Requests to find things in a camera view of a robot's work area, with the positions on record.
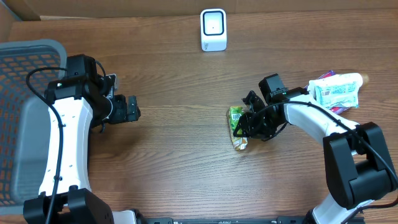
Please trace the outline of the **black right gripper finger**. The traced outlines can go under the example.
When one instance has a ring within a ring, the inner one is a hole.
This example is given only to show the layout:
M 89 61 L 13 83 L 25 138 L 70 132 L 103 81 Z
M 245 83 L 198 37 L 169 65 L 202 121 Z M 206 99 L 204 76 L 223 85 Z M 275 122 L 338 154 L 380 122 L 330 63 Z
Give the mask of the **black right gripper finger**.
M 251 114 L 244 113 L 240 116 L 237 126 L 249 126 L 251 121 Z
M 247 137 L 247 124 L 238 123 L 233 132 L 233 136 L 237 138 L 246 138 Z

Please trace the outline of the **green yellow snack packet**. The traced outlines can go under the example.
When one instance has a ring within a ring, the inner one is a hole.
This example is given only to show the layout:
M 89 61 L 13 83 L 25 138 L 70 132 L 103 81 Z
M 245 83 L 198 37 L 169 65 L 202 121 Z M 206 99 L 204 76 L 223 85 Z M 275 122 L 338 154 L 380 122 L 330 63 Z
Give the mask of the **green yellow snack packet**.
M 239 119 L 243 114 L 244 111 L 241 106 L 231 106 L 227 112 L 231 142 L 233 144 L 234 149 L 237 151 L 245 150 L 248 144 L 247 138 L 234 136 L 234 131 L 237 128 Z

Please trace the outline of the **teal wet wipes pack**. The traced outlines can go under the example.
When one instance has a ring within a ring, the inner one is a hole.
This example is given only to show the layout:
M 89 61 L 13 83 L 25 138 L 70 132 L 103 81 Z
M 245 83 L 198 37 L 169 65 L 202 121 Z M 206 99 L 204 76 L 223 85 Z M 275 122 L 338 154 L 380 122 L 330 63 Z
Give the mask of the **teal wet wipes pack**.
M 315 87 L 316 100 L 322 106 L 350 108 L 359 106 L 359 87 L 356 82 L 341 85 L 320 85 Z

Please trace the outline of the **purple Carefree pad pack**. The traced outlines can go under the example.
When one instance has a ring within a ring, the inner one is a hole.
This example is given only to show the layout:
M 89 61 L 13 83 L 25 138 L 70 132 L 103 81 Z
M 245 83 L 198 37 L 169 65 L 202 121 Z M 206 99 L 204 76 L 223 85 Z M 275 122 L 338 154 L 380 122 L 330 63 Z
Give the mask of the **purple Carefree pad pack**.
M 324 73 L 323 75 L 321 75 L 318 78 L 322 79 L 322 78 L 327 78 L 327 77 L 330 77 L 330 76 L 333 76 L 333 75 L 335 75 L 335 72 L 333 70 L 330 70 L 329 72 Z M 334 112 L 335 114 L 341 114 L 342 112 L 348 110 L 348 108 L 335 106 L 335 107 L 330 108 L 330 110 L 332 112 Z

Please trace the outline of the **white tube with gold cap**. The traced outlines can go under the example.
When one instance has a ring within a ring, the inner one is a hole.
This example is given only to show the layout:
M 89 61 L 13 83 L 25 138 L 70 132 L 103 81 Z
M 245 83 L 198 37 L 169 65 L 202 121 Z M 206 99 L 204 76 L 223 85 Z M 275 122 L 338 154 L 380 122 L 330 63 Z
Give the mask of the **white tube with gold cap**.
M 369 75 L 365 73 L 345 73 L 335 74 L 321 79 L 310 80 L 307 86 L 307 91 L 315 98 L 317 96 L 316 86 L 343 86 L 353 84 L 352 89 L 358 90 L 363 85 L 369 83 Z

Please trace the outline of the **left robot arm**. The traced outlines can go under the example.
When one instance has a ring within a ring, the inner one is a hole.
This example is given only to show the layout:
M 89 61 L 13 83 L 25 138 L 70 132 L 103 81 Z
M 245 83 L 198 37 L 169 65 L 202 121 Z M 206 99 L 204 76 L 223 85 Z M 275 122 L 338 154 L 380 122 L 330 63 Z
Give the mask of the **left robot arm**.
M 67 58 L 63 77 L 36 94 L 49 108 L 47 165 L 37 198 L 26 200 L 27 223 L 137 223 L 133 210 L 114 212 L 88 180 L 91 128 L 135 122 L 141 112 L 135 96 L 116 95 L 117 76 L 99 74 L 93 57 Z

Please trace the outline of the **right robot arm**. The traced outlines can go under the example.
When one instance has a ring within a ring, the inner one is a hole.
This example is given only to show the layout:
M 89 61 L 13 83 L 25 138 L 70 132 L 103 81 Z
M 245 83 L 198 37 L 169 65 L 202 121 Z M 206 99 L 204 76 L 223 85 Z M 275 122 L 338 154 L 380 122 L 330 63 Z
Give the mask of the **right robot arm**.
M 359 73 L 332 75 L 288 89 L 278 74 L 259 82 L 242 106 L 228 110 L 233 146 L 243 150 L 249 139 L 269 141 L 288 124 L 304 130 L 323 146 L 328 196 L 303 217 L 279 217 L 278 223 L 361 223 L 358 214 L 379 209 L 378 200 L 397 190 L 397 174 L 381 128 L 358 124 L 322 105 L 333 93 L 357 93 Z

